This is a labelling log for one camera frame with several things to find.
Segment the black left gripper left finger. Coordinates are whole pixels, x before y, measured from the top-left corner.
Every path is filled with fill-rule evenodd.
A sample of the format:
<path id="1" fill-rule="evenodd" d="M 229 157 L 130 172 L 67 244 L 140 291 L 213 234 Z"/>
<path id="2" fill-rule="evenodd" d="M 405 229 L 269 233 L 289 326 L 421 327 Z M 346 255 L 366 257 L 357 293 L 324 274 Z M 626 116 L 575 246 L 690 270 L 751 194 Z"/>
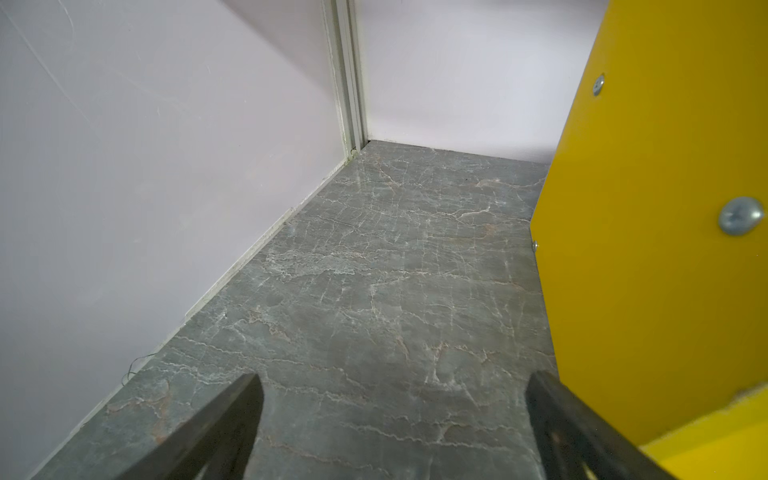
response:
<path id="1" fill-rule="evenodd" d="M 259 376 L 240 376 L 120 479 L 242 479 L 264 406 Z"/>

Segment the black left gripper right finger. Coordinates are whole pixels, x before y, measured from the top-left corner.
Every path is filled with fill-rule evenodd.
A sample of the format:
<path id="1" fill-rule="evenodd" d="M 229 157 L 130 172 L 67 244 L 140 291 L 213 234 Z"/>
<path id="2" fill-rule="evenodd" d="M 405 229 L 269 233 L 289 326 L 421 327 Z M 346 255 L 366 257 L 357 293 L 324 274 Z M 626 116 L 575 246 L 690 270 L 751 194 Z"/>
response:
<path id="1" fill-rule="evenodd" d="M 548 479 L 671 479 L 554 375 L 534 372 L 526 405 Z"/>

